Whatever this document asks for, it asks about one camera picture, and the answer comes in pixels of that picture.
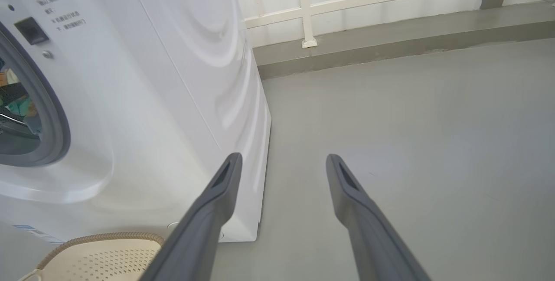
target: perforated basket surface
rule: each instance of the perforated basket surface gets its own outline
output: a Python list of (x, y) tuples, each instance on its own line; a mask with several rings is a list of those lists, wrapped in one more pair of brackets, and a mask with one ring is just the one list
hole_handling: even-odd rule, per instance
[(34, 271), (42, 281), (137, 280), (163, 244), (154, 234), (118, 233), (91, 235), (62, 244)]

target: basket handle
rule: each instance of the basket handle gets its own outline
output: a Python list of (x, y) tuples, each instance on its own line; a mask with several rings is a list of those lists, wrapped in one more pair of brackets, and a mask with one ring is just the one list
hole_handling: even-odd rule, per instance
[(30, 273), (22, 276), (21, 279), (19, 279), (19, 281), (27, 281), (31, 279), (31, 277), (33, 277), (34, 275), (36, 275), (36, 277), (38, 278), (38, 281), (42, 281), (42, 270), (40, 269), (33, 269), (33, 271), (31, 271)]

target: blue and white sticker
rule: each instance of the blue and white sticker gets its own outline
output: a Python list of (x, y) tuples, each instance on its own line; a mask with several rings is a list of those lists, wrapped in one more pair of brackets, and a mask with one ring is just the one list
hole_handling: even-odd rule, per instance
[(50, 244), (63, 244), (64, 243), (62, 240), (58, 240), (58, 239), (52, 237), (51, 235), (46, 234), (46, 233), (44, 233), (40, 230), (36, 230), (32, 226), (29, 226), (29, 225), (13, 225), (13, 226), (18, 228), (18, 229), (25, 230), (25, 231), (29, 232), (30, 234), (34, 235), (35, 237), (39, 237), (40, 239), (43, 239), (43, 240), (45, 240), (46, 242), (48, 242)]

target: washing machine side panel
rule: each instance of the washing machine side panel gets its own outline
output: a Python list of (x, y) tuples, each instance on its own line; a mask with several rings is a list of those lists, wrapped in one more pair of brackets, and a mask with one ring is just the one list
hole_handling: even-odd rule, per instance
[[(64, 15), (78, 11), (85, 21), (59, 30), (57, 20), (53, 22), (37, 0), (20, 1), (49, 36), (37, 46), (18, 39), (58, 94), (72, 145), (60, 162), (17, 172), (15, 178), (58, 182), (59, 197), (67, 199), (69, 183), (59, 182), (64, 176), (69, 181), (81, 173), (98, 184), (91, 176), (104, 167), (91, 163), (87, 150), (101, 149), (109, 169), (102, 171), (103, 184), (86, 200), (44, 204), (0, 196), (0, 205), (9, 206), (2, 217), (61, 240), (122, 230), (167, 233), (167, 225), (183, 216), (214, 173), (206, 163), (222, 155), (140, 3), (68, 0), (68, 6), (55, 0), (47, 7)], [(12, 24), (1, 16), (2, 22)], [(43, 48), (54, 59), (43, 58)], [(0, 168), (2, 173), (11, 170)]]
[(260, 219), (269, 111), (238, 1), (141, 2), (222, 152), (243, 154), (239, 199), (223, 230), (230, 239), (252, 240)]

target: laundry inside washing machine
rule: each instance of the laundry inside washing machine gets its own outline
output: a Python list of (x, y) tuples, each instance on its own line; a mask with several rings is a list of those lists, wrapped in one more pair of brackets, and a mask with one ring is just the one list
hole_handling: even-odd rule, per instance
[(29, 153), (40, 145), (40, 115), (18, 72), (2, 58), (0, 67), (0, 154)]

